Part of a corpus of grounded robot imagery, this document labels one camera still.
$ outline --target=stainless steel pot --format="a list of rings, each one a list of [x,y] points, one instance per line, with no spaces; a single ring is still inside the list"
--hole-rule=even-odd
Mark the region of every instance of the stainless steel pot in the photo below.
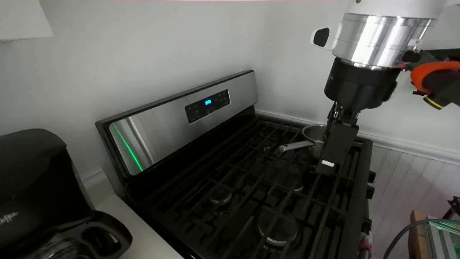
[[[307,152],[310,156],[319,159],[321,156],[322,146],[324,144],[322,137],[326,131],[325,124],[312,124],[305,126],[302,129],[302,134],[307,139],[306,141],[294,142],[286,145],[280,145],[279,151],[286,152],[289,150],[307,148]]]

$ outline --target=black coffee maker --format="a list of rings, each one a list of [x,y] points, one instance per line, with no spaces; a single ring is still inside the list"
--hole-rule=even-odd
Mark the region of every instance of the black coffee maker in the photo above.
[[[131,234],[82,191],[58,136],[44,129],[0,136],[0,258],[120,257]]]

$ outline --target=silver metal cylinder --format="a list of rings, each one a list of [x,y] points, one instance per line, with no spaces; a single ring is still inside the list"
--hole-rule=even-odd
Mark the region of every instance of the silver metal cylinder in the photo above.
[[[398,67],[406,51],[420,50],[421,39],[435,21],[346,13],[332,53],[358,67]]]

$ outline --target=gas stove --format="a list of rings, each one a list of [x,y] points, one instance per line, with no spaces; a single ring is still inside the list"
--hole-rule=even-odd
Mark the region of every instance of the gas stove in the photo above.
[[[356,258],[372,142],[318,173],[256,101],[245,71],[97,122],[130,206],[186,258]]]

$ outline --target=white cabinet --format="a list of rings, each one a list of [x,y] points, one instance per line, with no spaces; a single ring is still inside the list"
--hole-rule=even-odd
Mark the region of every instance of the white cabinet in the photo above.
[[[53,36],[38,0],[0,0],[0,41]]]

